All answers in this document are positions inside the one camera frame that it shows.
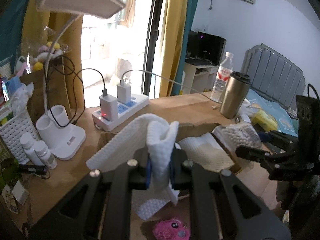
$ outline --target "paper label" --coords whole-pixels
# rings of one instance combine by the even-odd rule
[[[71,143],[72,143],[74,140],[75,140],[75,137],[72,136],[72,137],[70,138],[70,140],[67,142],[67,145],[71,145]]]
[[[51,154],[49,159],[47,160],[47,163],[51,165],[53,162],[54,162],[54,156]]]
[[[217,79],[227,82],[231,73],[231,69],[220,66],[217,72]]]

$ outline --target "yellow package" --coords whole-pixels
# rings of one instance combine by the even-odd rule
[[[278,124],[276,121],[267,115],[267,113],[262,109],[259,109],[259,111],[252,117],[251,122],[259,124],[267,132],[278,130]]]

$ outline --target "white basket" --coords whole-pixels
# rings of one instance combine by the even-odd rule
[[[20,164],[26,164],[29,161],[20,144],[20,138],[25,132],[31,133],[36,141],[39,140],[27,108],[0,127],[0,136]]]

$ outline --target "metal screw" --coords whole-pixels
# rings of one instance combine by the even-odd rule
[[[183,165],[184,167],[186,167],[186,168],[192,168],[193,164],[194,164],[193,160],[185,160],[185,161],[182,163],[182,165]]]
[[[94,170],[91,170],[89,172],[89,174],[90,174],[91,177],[95,178],[95,177],[98,177],[100,175],[100,171],[97,170],[97,169],[94,169]]]
[[[135,159],[130,159],[127,161],[127,164],[131,167],[137,166],[138,165],[138,161]]]
[[[225,176],[225,177],[230,177],[231,174],[232,174],[232,172],[231,172],[230,170],[223,169],[223,170],[221,171],[221,174],[222,174],[223,176]]]

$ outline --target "computer monitor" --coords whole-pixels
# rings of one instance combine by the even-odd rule
[[[197,32],[189,31],[187,55],[192,58],[199,56],[199,37]]]
[[[198,33],[198,39],[199,57],[210,60],[214,65],[219,65],[222,60],[226,39],[202,32]]]

